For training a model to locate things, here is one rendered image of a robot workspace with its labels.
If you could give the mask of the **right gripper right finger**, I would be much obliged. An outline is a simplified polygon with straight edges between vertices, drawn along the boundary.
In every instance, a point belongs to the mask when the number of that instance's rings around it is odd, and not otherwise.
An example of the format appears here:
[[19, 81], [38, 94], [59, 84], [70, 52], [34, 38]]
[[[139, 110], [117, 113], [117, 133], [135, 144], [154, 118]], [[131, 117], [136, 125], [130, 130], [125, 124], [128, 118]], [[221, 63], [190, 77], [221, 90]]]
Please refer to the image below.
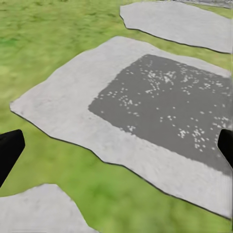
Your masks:
[[222, 129], [217, 145], [233, 168], [233, 131]]

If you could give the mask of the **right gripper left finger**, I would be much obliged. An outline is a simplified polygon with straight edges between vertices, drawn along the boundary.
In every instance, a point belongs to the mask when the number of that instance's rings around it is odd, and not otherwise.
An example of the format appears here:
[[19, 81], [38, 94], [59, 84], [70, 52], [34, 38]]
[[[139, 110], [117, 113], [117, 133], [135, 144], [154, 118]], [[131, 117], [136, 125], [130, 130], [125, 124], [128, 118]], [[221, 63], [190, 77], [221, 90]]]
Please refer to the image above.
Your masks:
[[21, 129], [0, 134], [0, 187], [25, 148]]

